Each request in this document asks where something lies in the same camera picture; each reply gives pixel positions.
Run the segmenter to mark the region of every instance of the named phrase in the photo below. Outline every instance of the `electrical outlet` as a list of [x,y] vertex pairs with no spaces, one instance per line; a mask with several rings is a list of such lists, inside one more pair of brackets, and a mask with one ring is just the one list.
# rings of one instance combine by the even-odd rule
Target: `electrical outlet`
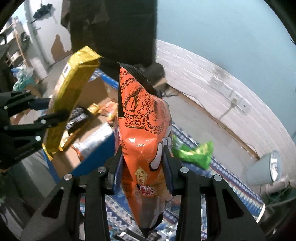
[[221,86],[219,92],[224,95],[227,99],[229,99],[231,93],[233,92],[233,89],[230,88],[228,85],[224,84]]
[[210,85],[214,90],[220,91],[220,88],[223,85],[223,82],[215,77],[212,77],[210,80]]
[[228,99],[238,106],[242,100],[242,96],[239,93],[233,91]]
[[237,106],[245,113],[249,113],[251,108],[250,104],[245,99],[242,99]]

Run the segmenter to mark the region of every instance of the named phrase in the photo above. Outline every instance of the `black object on wall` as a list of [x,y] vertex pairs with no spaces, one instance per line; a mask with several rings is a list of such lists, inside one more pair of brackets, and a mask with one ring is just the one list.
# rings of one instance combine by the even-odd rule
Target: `black object on wall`
[[61,24],[73,52],[89,46],[107,60],[100,69],[115,80],[117,62],[155,62],[156,21],[157,0],[63,0]]

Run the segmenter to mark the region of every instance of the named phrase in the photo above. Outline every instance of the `floor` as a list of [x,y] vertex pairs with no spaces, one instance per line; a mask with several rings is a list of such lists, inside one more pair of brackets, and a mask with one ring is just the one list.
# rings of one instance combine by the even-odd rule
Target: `floor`
[[[69,56],[54,64],[49,71],[48,77],[39,85],[43,97],[52,94],[68,59]],[[199,143],[213,141],[215,159],[244,182],[246,169],[256,161],[255,158],[200,110],[177,96],[165,98],[165,100],[169,103],[173,121]],[[32,123],[39,116],[40,111],[32,110],[22,118],[20,123]],[[260,191],[260,187],[251,188],[256,193]]]

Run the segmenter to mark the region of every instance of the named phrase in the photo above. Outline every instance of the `open box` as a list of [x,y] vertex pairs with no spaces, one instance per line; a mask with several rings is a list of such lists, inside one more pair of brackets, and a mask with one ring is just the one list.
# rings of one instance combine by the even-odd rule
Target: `open box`
[[[164,89],[166,87],[166,79],[158,81],[154,87],[156,89]],[[118,82],[103,73],[99,76],[91,78],[82,90],[78,100],[78,105],[88,108],[93,103],[104,106],[110,100],[117,102],[118,95]],[[100,128],[102,124],[107,121],[107,117],[98,115],[91,120],[87,127],[76,136],[75,142],[81,142],[88,136]],[[53,158],[45,154],[49,170],[56,182],[59,181],[64,175],[71,173],[75,176],[86,175],[95,168],[104,165],[104,162],[109,157],[114,155],[115,140],[114,135],[109,136],[88,158],[80,161],[76,151],[69,147],[64,151],[58,151]]]

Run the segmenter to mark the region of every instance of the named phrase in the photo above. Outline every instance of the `patterned tablecloth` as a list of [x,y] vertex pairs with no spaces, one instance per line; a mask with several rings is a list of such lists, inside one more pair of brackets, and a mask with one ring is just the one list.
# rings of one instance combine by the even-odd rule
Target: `patterned tablecloth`
[[[198,143],[193,140],[189,135],[187,135],[182,129],[173,123],[172,126],[173,134],[176,135],[180,140],[186,145],[193,148],[198,146]],[[251,189],[249,189],[244,183],[242,183],[235,175],[229,173],[221,164],[219,164],[215,158],[212,158],[210,168],[204,170],[190,163],[183,163],[183,165],[198,175],[211,177],[215,174],[221,175],[227,183],[231,186],[234,192],[238,195],[241,201],[246,205],[250,213],[253,215],[254,219],[259,222],[264,210],[265,204],[261,198],[256,195]],[[131,211],[129,209],[128,203],[126,201],[123,190],[121,189],[119,193],[115,196],[105,196],[106,197],[106,209],[107,217],[109,223],[110,236],[115,234],[121,235],[120,237],[124,240],[136,240],[132,236],[126,234],[124,231],[126,229],[132,230],[137,234],[141,234],[138,226],[136,225]],[[202,237],[201,240],[207,238],[207,218],[206,218],[206,205],[205,197],[201,196],[202,204]],[[84,213],[84,201],[85,197],[81,198],[80,210]],[[178,202],[172,202],[169,207],[164,211],[163,222],[157,226],[154,233],[149,236],[150,240],[171,240],[174,241],[175,233],[178,223],[178,214],[180,206]]]

